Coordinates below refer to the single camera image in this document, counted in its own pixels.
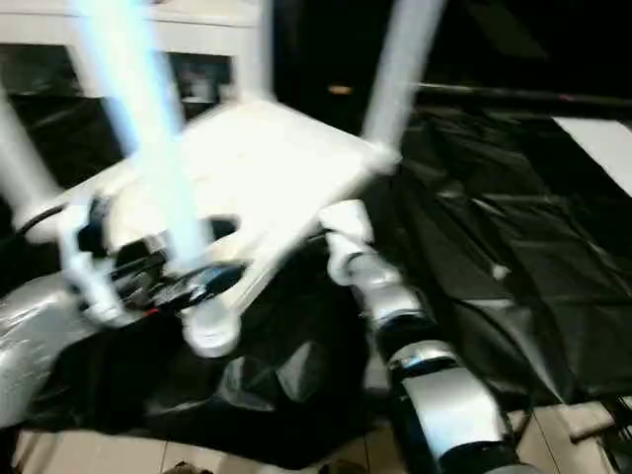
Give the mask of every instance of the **black wire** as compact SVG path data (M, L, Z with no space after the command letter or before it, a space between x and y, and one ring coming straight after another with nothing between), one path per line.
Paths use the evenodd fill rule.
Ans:
M0 253L2 253L9 245L13 242L20 239L20 237L24 237L27 233L33 229L36 225L41 223L42 221L52 217L59 212L61 212L66 204L56 205L55 207L51 207L50 209L45 210L44 212L36 215L35 217L29 219L22 227L20 227L16 232L6 237L2 241L0 241Z

